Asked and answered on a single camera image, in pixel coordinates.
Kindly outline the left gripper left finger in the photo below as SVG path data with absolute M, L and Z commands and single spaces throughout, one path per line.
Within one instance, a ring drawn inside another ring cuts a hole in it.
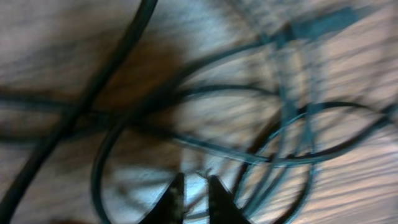
M 184 219 L 185 176 L 178 173 L 155 207 L 139 224 L 182 224 Z

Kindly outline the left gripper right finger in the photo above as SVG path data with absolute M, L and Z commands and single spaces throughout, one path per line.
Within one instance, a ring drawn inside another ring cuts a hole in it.
M 209 224 L 250 224 L 216 175 L 208 179 Z

